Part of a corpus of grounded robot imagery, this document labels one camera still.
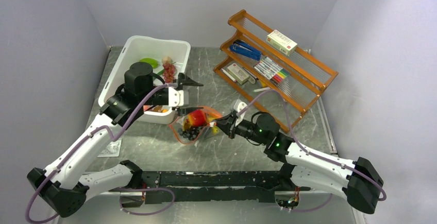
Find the yellow banana bunch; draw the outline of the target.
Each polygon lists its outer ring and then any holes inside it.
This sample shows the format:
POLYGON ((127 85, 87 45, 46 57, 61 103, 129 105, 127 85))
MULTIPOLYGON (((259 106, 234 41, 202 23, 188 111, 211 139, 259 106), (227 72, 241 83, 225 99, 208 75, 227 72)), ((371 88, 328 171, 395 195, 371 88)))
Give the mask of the yellow banana bunch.
MULTIPOLYGON (((210 123, 213 122, 215 119, 207 119, 207 123, 204 125, 205 128, 202 130, 201 134, 197 137, 197 139, 200 139, 202 137, 210 137, 210 136, 214 136, 217 135, 219 133, 219 129, 216 126, 210 126, 210 123)), ((188 115, 186 115, 183 118, 183 123, 182 123, 182 129, 187 129, 189 128, 191 125, 189 124, 188 121, 188 115)))

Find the clear zip bag orange zipper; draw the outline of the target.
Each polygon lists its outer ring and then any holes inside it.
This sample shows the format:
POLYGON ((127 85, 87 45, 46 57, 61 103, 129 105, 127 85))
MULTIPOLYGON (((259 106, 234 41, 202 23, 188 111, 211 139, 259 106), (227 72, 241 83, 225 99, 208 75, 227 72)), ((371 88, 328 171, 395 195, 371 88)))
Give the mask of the clear zip bag orange zipper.
POLYGON ((176 140, 183 145, 194 144, 220 133, 220 129, 211 123, 223 115, 211 107, 178 109, 176 116, 169 128, 176 140))

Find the red apple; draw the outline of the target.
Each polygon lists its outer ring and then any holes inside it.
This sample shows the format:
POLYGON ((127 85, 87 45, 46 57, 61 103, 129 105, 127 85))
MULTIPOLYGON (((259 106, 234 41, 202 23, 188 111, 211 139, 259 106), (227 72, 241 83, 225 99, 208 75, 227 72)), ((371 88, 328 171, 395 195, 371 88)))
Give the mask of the red apple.
POLYGON ((196 110, 188 114, 188 121, 189 124, 194 127, 202 127, 207 123, 207 119, 205 119, 201 110, 196 110))

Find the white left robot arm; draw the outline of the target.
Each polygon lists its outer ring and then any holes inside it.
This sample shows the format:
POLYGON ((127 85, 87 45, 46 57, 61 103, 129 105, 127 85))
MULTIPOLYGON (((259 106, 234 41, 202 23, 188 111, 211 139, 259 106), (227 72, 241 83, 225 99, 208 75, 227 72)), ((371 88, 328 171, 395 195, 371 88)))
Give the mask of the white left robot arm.
POLYGON ((123 84, 74 144, 45 168, 34 168, 28 173, 27 179, 35 189, 31 199, 41 197, 56 216, 66 218, 103 192, 116 188, 143 191, 143 171, 129 160, 89 175, 85 170, 110 142, 117 141, 143 115, 144 105, 164 105, 192 112, 184 87, 198 86, 198 82, 183 73, 176 80, 160 85, 154 85, 156 78, 150 64, 132 64, 124 73, 123 84))

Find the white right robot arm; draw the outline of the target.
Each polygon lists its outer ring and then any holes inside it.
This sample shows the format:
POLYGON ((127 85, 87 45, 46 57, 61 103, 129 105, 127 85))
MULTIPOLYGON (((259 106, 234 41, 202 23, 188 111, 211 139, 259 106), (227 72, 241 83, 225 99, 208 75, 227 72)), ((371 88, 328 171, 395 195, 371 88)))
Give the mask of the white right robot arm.
POLYGON ((374 214, 377 204, 387 198, 383 179, 370 160, 343 159, 305 146, 282 133, 269 113, 261 112, 250 121, 233 111, 214 124, 231 139, 241 136, 263 145, 269 159, 282 162, 285 172, 278 176, 278 184, 284 190, 315 188, 345 199, 365 214, 374 214))

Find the black grape bunch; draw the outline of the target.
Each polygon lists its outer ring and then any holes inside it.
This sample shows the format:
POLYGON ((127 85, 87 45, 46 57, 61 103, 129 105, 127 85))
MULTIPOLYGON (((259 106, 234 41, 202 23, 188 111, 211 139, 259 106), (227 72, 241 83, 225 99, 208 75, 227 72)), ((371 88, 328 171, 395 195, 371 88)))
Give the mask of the black grape bunch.
POLYGON ((190 126, 187 129, 179 128, 178 134, 181 135, 186 140, 194 141, 201 134, 201 132, 204 128, 205 128, 205 126, 203 126, 203 127, 190 126))

